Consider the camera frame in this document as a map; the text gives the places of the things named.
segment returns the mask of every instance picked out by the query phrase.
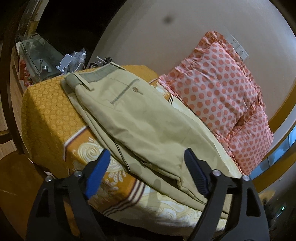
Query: button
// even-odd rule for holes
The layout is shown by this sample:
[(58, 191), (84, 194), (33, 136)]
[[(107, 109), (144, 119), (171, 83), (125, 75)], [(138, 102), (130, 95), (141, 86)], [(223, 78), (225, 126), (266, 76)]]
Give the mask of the button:
[(136, 93), (139, 93), (139, 94), (141, 94), (141, 95), (143, 94), (143, 93), (141, 93), (141, 92), (138, 90), (137, 87), (133, 87), (133, 91), (136, 92)]

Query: blue gripper pad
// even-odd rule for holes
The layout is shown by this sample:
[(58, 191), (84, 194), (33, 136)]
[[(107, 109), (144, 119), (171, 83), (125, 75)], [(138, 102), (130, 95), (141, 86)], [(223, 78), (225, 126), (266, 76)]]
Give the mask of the blue gripper pad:
[(104, 149), (98, 157), (99, 161), (86, 182), (85, 195), (87, 199), (90, 199), (91, 196), (97, 193), (106, 170), (110, 164), (110, 158), (111, 155), (107, 149)]
[(190, 148), (186, 149), (184, 152), (184, 161), (198, 192), (205, 198), (208, 198), (210, 194), (208, 177), (202, 170), (202, 167), (206, 169), (205, 171), (209, 171), (211, 170), (210, 166), (205, 161), (199, 160)]

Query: bottle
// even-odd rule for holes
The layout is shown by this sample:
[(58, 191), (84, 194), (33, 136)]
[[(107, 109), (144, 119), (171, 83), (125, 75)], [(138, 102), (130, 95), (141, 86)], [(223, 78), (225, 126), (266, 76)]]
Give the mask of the bottle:
[(75, 70), (76, 71), (79, 71), (79, 70), (83, 70), (85, 69), (85, 66), (84, 66), (84, 62), (85, 62), (85, 58), (86, 58), (86, 53), (83, 53), (81, 56), (80, 56), (80, 59), (78, 61), (78, 67), (77, 69)]

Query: pink pillowcase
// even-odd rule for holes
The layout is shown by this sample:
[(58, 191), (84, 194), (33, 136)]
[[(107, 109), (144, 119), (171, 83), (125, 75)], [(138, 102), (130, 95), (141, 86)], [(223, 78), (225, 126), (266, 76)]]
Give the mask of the pink pillowcase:
[[(193, 53), (168, 74), (161, 75), (159, 83), (201, 118), (243, 173), (249, 174), (261, 162), (273, 139), (261, 101), (261, 88), (221, 34), (207, 32)], [(257, 109), (255, 102), (261, 103), (263, 112), (259, 118), (261, 122), (265, 118), (263, 132), (269, 141), (265, 140), (263, 148), (260, 146), (256, 153), (250, 151), (251, 157), (245, 158), (246, 153), (242, 152), (245, 149), (239, 146), (247, 143), (253, 148), (252, 141), (247, 142), (244, 138), (257, 135), (253, 114), (249, 118), (245, 116), (252, 108)], [(241, 127), (236, 126), (239, 120), (243, 120)], [(242, 136), (234, 141), (235, 138), (231, 138), (234, 135)]]
[(253, 104), (242, 119), (243, 125), (231, 131), (228, 147), (241, 171), (250, 174), (267, 154), (273, 135), (262, 104)]

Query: patterned bedspread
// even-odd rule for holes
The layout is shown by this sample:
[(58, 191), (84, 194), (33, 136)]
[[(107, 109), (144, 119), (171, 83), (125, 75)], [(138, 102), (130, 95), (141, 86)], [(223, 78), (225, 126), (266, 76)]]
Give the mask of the patterned bedspread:
[[(157, 80), (151, 81), (158, 77), (154, 71), (145, 66), (124, 68), (150, 82), (172, 106), (193, 119), (198, 118)], [(103, 150), (64, 94), (62, 79), (59, 76), (29, 87), (22, 103), (22, 136), (31, 160), (58, 178), (83, 169)], [(218, 148), (227, 156), (222, 146)], [(234, 177), (241, 176), (234, 162), (227, 162), (227, 166)], [(200, 211), (176, 202), (130, 175), (114, 158), (97, 195), (89, 203), (116, 221), (169, 235), (189, 235), (201, 215)], [(226, 220), (220, 219), (217, 230), (225, 224)]]

